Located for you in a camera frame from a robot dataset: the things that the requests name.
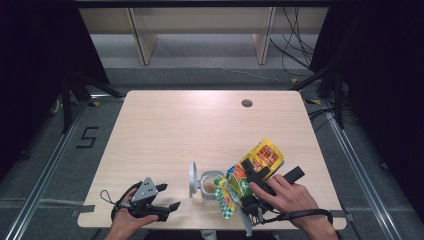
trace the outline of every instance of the wire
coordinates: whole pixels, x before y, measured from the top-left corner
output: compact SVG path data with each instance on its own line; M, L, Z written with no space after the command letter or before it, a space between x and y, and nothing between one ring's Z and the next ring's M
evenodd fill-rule
M327 119L325 122L323 122L320 126L314 129L314 132L318 131L320 128L322 128L326 123L330 122L330 120L334 119L334 117L331 117Z
M200 67L200 66L194 66L194 65L186 65L186 66L184 66L184 65L180 65L180 64L178 64L176 61L175 61L175 59L174 59L174 57L173 56L171 56L171 54L169 54L167 51L165 51L165 49L163 49L162 48L162 46L159 44L159 42L157 42L157 46L170 58L170 59L172 59L172 61L174 62L174 64L175 65L177 65L177 66L179 66L179 67L182 67L182 68L200 68L200 69L206 69L206 68L204 68L204 67ZM278 78L271 78L271 77L263 77L263 76L258 76L258 75L255 75L255 74L251 74L251 73L247 73L247 72L242 72L242 71L236 71L236 70L232 70L232 69L228 69L228 68L215 68L215 69L219 69L219 70L223 70L223 71L227 71L227 72L231 72L231 73L238 73L238 74L245 74L245 75L248 75L248 76L251 76L251 77L255 77L255 78L259 78L259 79L265 79L265 80L274 80L274 81L277 81L277 82L280 82L280 83L284 83L284 84L287 84L287 85L291 85L291 83L287 83L287 82L285 82L285 81L283 81L283 80L281 80L281 79L278 79Z
M293 47L293 48L295 48L291 43L290 43L290 41L291 41L291 38L293 37L293 35L297 38L297 40L298 40L298 42L299 42L299 44L300 44L300 46L301 46L301 49L298 49L298 48L295 48L295 49L297 49L297 50L299 50L299 51L301 51L302 52L302 54L303 54L303 56L304 56L304 58L305 58L305 61L307 62L307 64L309 65L310 64L310 61L311 61L311 58L309 57L309 55L308 54L312 54L312 53L310 53L310 52L308 52L308 51L306 51L306 49L305 49L305 47L304 47L304 45L305 46L307 46L309 49L311 49L311 50L313 50L313 48L312 47L310 47L308 44L306 44L302 39L301 39L301 37L300 37L300 30L299 30L299 21L298 21L298 16L299 16L299 8L298 7L296 7L295 8L295 22L294 22L294 24L292 24L292 21L290 20L290 18L289 18L289 16L288 16L288 14L287 14L287 12L286 12L286 9L283 7L283 11L284 11L284 14L285 14L285 16L286 16L286 19L287 19L287 21L288 21L288 23L289 23L289 25L290 25L290 28L291 28L291 34L290 34L290 38L289 38L289 40L287 40L285 37L284 37L284 35L283 35L283 38L284 38L284 40L287 42L287 44L286 44L286 49L287 49L287 46L291 46L291 47Z
M285 55L287 55L288 57L290 57L291 59L293 59L294 61L296 61L297 63L299 63L300 65L302 65L305 68L309 68L308 65L304 64L303 62L301 62L299 59L297 59L296 57L294 57L293 55L291 55L290 53L284 51L282 48L280 48L276 43L274 43L274 41L270 38L269 41L278 49L280 50L280 52L284 53Z

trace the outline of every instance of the human hand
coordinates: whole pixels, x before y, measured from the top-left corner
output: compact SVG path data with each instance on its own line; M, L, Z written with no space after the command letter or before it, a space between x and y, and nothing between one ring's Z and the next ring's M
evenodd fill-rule
M269 178L267 185L270 186L275 196L261 189L257 184L249 183L252 192L263 201L271 204L280 212L294 212L317 209L318 204L311 196L308 189L300 184L290 184L280 174ZM308 234L310 239L338 239L333 226L325 216L315 215L296 218L291 221L294 226Z
M137 191L136 188L132 189L122 200L123 202L128 202L130 197ZM141 227L150 224L158 220L156 215L148 215L143 218L134 218L128 212L126 208L120 208L113 219L112 226L109 229L108 234L105 239L128 239L132 236L137 230Z

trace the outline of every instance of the black cable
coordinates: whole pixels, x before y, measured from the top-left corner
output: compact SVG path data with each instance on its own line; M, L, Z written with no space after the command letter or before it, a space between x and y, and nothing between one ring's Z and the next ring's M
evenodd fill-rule
M279 48L279 47L277 47L276 46L276 44L274 43L274 45L283 53L283 57L282 57L282 66L283 66L283 69L284 69L284 71L285 72L287 72L288 74L291 74L291 75L295 75L295 76L310 76L310 75L302 75L302 74L293 74L293 73L291 73L291 72L289 72L287 69L286 69L286 67L284 66L284 55L285 54L287 54L287 47L290 45L290 46L292 46L293 47L293 45L291 45L290 44L290 41L291 41L291 38L293 37L293 35L295 35L296 36L296 38L298 39L298 41L301 43L301 47L302 47L302 49L297 49L297 48L295 48L295 49L297 49L297 50L299 50L299 51L301 51L302 53L303 53L303 55L304 55L304 57L305 57L305 60L306 60L306 62L307 62L307 65L306 64L304 64L304 63L301 63L301 65L302 66L304 66L305 68L307 68L307 69L309 69L309 62L308 62L308 56L307 55L305 55L305 52L306 52L306 50L305 50L305 48L303 47L303 45L302 45L302 40L300 39L300 37L299 36L297 36L296 35L296 30L294 29L294 27L293 27L293 25L292 25L292 23L291 23L291 21L290 21L290 19L289 19L289 17L288 17L288 15L287 15L287 12L285 11L285 9L283 8L283 11L284 11L284 13L285 13L285 15L286 15L286 18L287 18L287 20L288 20L288 22L289 22L289 24L290 24L290 28L291 28L291 30L292 30L292 32L291 32L291 34L290 34L290 38L289 38L289 40L287 40L285 37L284 37L284 35L283 35L283 38L284 38L284 40L286 41L286 46L285 46L285 48L284 48L284 50L283 49L281 49L281 48ZM296 21L295 21L295 24L297 24L298 25L298 20L297 20L297 15L298 15L298 10L296 10Z
M289 22L289 25L290 25L290 28L291 28L291 30L292 30L292 32L291 32L291 34L290 34L290 38L289 38L289 40L288 40L288 42L290 42L291 41L291 38L292 38L292 36L293 35L295 35L295 37L297 38L297 40L299 41L299 44L300 44L300 46L301 46L301 48L302 48L302 53L303 53L303 56L305 57L305 60L306 60L306 62L308 63L308 65L309 65L309 62L308 62L308 60L309 61L311 61L311 59L309 58L309 56L305 53L305 52L307 52L306 51L306 49L304 48L304 46L303 46L303 44L305 44L305 45L307 45L305 42L303 42L302 41L302 39L300 38L300 31L299 31L299 21L298 21L298 16L299 16L299 8L295 8L295 23L294 24L292 24L292 22L290 21L290 18L289 18L289 16L288 16L288 14L287 14L287 12L286 12L286 9L283 7L283 11L284 11L284 14L285 14L285 16L286 16L286 19L287 19L287 21Z
M284 51L282 48L280 48L276 43L274 43L274 41L270 38L269 41L278 49L280 50L280 52L284 53L285 55L287 55L288 57L290 57L291 59L293 59L294 61L296 61L297 63L299 63L300 65L302 65L305 68L309 68L308 65L304 64L303 62L301 62L299 59L297 59L295 56L291 55L290 53Z
M290 47L292 47L293 49L295 49L295 50L297 50L297 51L300 51L300 52L303 52L303 50L302 49L300 49L300 48L298 48L298 47L296 47L296 46L293 46L288 40L287 40L287 38L284 36L284 34L282 34L283 35L283 38L284 38L284 40L286 41L286 43L290 46Z
M302 43L302 39L300 38L300 30L299 30L299 20L298 20L298 16L299 16L299 8L295 8L294 9L295 12L295 22L294 22L294 27L297 28L297 33L296 33L296 29L293 29L295 36L297 38L297 40L299 41L299 44L302 48L302 53L303 53L303 57L305 58L305 61L308 63L308 65L310 65L311 62L311 58L309 57L309 55L306 53L306 49L305 47L303 47L303 43Z
M330 122L330 120L334 119L334 117L331 117L330 119L327 119L324 123L322 123L319 127L314 129L314 132L318 131L322 126L324 126L326 123Z

